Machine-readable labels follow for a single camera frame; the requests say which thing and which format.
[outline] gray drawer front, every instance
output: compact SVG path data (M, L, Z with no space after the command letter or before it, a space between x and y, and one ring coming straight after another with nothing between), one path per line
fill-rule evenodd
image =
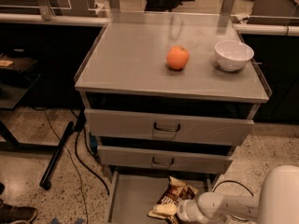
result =
M226 156L180 153L129 147L98 147L105 165L224 174L232 160Z
M252 120L86 109L92 135L238 146Z

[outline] drawer handle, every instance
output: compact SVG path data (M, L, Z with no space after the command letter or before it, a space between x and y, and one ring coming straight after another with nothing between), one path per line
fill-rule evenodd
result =
M168 165L169 166L169 165L174 164L175 159L172 158L170 162L164 162L164 161L156 161L155 157L152 157L152 162L155 163L155 164L158 164L158 165Z
M159 128L157 126L157 122L154 122L153 128L157 131L164 131L164 132L177 132L180 130L180 124L178 124L177 128Z

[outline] floor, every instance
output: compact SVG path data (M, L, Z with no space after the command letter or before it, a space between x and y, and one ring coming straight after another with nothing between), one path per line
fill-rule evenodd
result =
M59 140L53 130L61 137L67 123L76 122L74 113L78 111L55 108L37 111L21 106L14 112L0 111L0 119L23 143L56 145ZM107 192L99 179L78 162L74 151L77 134L73 133L66 143L50 190L39 187L39 182L51 155L0 152L0 182L6 185L1 198L6 203L36 207L39 215L35 224L78 224L86 221L87 216L90 224L104 223ZM83 133L78 138L78 155L110 187L101 165L87 151ZM258 195L263 179L273 168L299 165L299 125L257 122L232 158L232 165L218 182L238 181ZM220 185L218 192L248 195L242 187L230 183Z

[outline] shoe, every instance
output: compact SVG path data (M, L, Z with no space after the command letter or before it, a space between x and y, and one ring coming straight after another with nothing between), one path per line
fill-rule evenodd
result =
M27 224L28 222L32 222L37 217L37 214L37 209L34 207L12 206L3 203L3 201L0 199L0 223Z

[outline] open drawer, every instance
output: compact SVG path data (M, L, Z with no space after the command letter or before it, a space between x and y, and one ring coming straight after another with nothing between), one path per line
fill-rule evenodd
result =
M144 169L119 169L114 172L105 223L165 224L148 217L169 184L169 176L196 187L200 193L210 189L210 176Z
M205 174L224 174L232 163L227 156L98 146L104 165L126 166Z
M247 119L223 119L86 109L95 136L241 145L253 127Z

